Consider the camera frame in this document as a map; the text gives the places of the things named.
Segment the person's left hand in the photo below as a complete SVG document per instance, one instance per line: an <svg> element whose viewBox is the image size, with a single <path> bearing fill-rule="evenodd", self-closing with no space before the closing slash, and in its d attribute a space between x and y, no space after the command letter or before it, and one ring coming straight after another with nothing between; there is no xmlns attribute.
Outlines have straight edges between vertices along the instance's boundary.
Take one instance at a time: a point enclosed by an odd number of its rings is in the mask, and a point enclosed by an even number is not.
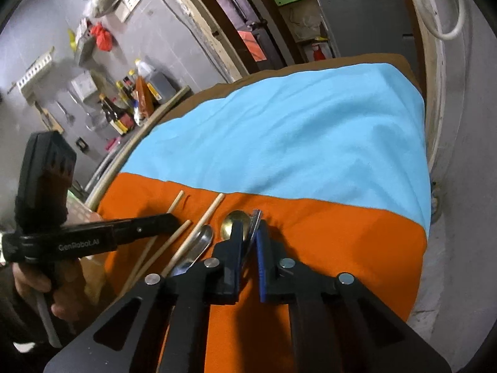
<svg viewBox="0 0 497 373"><path fill-rule="evenodd" d="M14 287L20 297L36 308L35 294L51 295L51 313L65 322L92 322L98 308L85 293L86 280L79 259L55 263L52 279L27 264L12 264Z"/></svg>

